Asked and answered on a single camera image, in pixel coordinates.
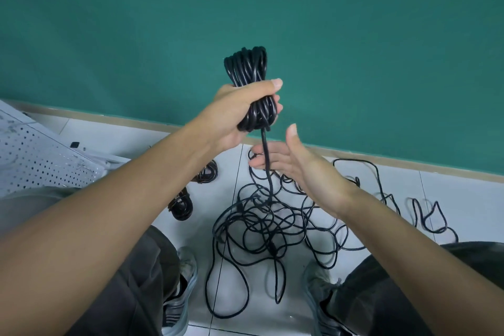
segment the dark gray pants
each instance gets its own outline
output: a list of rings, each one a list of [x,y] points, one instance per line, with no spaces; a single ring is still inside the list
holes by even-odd
[[[504,243],[463,242],[442,247],[504,288]],[[334,289],[325,304],[332,318],[360,336],[432,335],[400,288],[371,255]]]
[[[75,191],[43,187],[0,199],[0,237]],[[175,247],[150,226],[67,335],[159,335],[163,302],[175,291],[179,278]]]

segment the shoe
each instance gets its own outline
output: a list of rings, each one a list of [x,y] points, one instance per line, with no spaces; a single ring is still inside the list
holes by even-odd
[[[313,261],[304,270],[301,284],[313,313],[312,336],[351,336],[352,333],[343,324],[329,317],[320,305],[332,295],[334,288],[339,287],[341,279],[337,284],[331,283],[329,271]]]
[[[189,320],[187,317],[187,302],[198,279],[196,257],[187,247],[177,250],[180,260],[180,288],[178,294],[168,298],[163,304],[164,336],[181,336],[186,333]]]

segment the hand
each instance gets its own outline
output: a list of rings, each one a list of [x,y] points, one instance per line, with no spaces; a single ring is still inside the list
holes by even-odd
[[[239,145],[247,132],[240,132],[236,126],[243,120],[250,104],[264,96],[271,96],[277,104],[277,114],[283,106],[278,103],[280,96],[275,93],[282,87],[282,80],[257,81],[252,84],[235,87],[231,84],[223,85],[208,105],[195,118],[201,132],[208,134],[215,143],[217,153]]]
[[[333,217],[345,216],[353,196],[360,190],[344,178],[325,158],[305,148],[297,135],[297,127],[287,128],[286,142],[268,142],[270,168],[295,180],[322,209]],[[252,147],[257,154],[249,161],[255,169],[264,169],[262,144]]]

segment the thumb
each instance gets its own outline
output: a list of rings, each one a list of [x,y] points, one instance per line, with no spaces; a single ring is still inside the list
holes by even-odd
[[[242,96],[247,103],[253,103],[264,96],[274,95],[280,90],[282,84],[283,81],[280,78],[276,78],[274,80],[256,81],[252,84],[242,86],[239,88],[237,93],[240,93],[240,96]]]
[[[291,153],[300,161],[307,161],[310,156],[310,151],[304,147],[299,136],[297,135],[297,126],[292,124],[287,128],[285,133],[285,143]]]

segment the wooden baseboard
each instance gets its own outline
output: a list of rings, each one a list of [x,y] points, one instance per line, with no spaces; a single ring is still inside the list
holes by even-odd
[[[127,119],[127,118],[121,118],[121,117],[113,117],[113,116],[104,116],[104,115],[98,115],[98,114],[92,114],[92,113],[75,112],[75,111],[70,111],[70,110],[65,110],[65,109],[48,108],[48,107],[41,106],[41,105],[36,105],[36,104],[31,104],[31,103],[23,103],[23,102],[19,102],[19,101],[7,100],[6,103],[10,104],[12,107],[14,107],[22,112],[27,112],[27,113],[39,113],[39,114],[44,114],[44,115],[49,115],[49,116],[74,118],[77,120],[101,122],[104,124],[128,126],[131,128],[155,130],[155,131],[165,132],[165,133],[173,133],[174,131],[176,131],[180,128],[179,126],[175,126],[175,125],[166,125],[166,124],[161,124],[161,123],[156,123],[156,122],[133,120],[133,119]],[[261,142],[260,139],[250,138],[250,137],[245,138],[245,140],[243,141],[243,143],[247,144],[247,145],[255,145],[260,142]],[[445,166],[424,164],[421,162],[396,160],[394,158],[381,157],[381,156],[376,156],[376,155],[364,155],[364,154],[358,154],[358,153],[351,153],[349,151],[321,148],[318,146],[312,146],[310,149],[315,151],[317,154],[320,154],[320,155],[326,156],[326,157],[367,160],[367,161],[371,161],[377,165],[400,167],[402,169],[412,169],[412,170],[419,170],[422,172],[439,173],[439,174],[446,174],[446,175],[452,175],[452,176],[463,177],[463,178],[472,178],[472,179],[479,179],[479,180],[483,180],[483,181],[504,183],[504,176],[498,175],[498,174],[457,169],[455,167],[445,167]]]

